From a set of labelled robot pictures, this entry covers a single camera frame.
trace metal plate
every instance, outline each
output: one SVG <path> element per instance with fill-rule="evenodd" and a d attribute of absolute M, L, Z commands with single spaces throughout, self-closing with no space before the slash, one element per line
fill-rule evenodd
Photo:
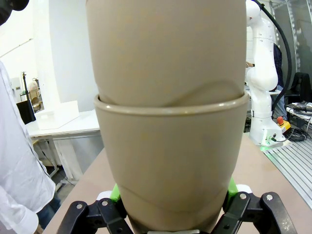
<path fill-rule="evenodd" d="M 312 209 L 312 141 L 263 151 Z"/>

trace jeans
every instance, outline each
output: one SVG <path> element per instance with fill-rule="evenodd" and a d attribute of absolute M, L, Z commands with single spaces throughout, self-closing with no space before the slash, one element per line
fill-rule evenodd
<path fill-rule="evenodd" d="M 278 85 L 277 90 L 282 91 L 283 87 Z M 277 95 L 271 96 L 272 99 L 272 104 L 277 98 Z M 285 109 L 285 101 L 284 101 L 284 96 L 278 101 L 275 111 L 274 111 L 274 116 L 282 116 L 284 120 L 287 120 L 287 114 L 286 114 L 286 109 Z"/>
<path fill-rule="evenodd" d="M 60 207 L 60 199 L 54 194 L 53 199 L 37 213 L 40 226 L 45 229 Z"/>

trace brown tabletop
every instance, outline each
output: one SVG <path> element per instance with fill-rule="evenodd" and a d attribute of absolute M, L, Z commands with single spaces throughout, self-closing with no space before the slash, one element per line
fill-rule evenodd
<path fill-rule="evenodd" d="M 301 196 L 284 178 L 280 171 L 255 146 L 246 135 L 243 136 L 238 161 L 233 178 L 236 184 L 247 184 L 256 196 L 266 192 L 276 192 L 281 197 L 299 234 L 311 233 L 312 210 Z M 115 182 L 103 150 L 70 192 L 62 206 L 51 220 L 44 234 L 55 234 L 73 201 L 82 200 L 92 204 L 100 192 L 112 190 Z M 106 228 L 99 234 L 107 234 Z M 250 223 L 243 223 L 239 234 L 257 234 Z"/>

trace person in white shirt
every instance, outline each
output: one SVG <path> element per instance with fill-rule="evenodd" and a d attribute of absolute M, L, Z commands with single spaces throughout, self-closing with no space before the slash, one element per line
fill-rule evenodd
<path fill-rule="evenodd" d="M 0 0 L 0 25 L 28 0 Z M 17 234 L 40 233 L 60 207 L 55 183 L 33 149 L 0 62 L 0 221 Z"/>

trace beige cup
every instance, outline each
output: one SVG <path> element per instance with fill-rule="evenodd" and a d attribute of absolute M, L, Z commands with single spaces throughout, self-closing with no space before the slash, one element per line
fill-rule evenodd
<path fill-rule="evenodd" d="M 192 107 L 139 108 L 95 98 L 101 135 L 139 232 L 208 231 L 235 168 L 249 96 Z"/>
<path fill-rule="evenodd" d="M 86 8 L 101 101 L 170 107 L 242 95 L 245 0 L 88 0 Z"/>

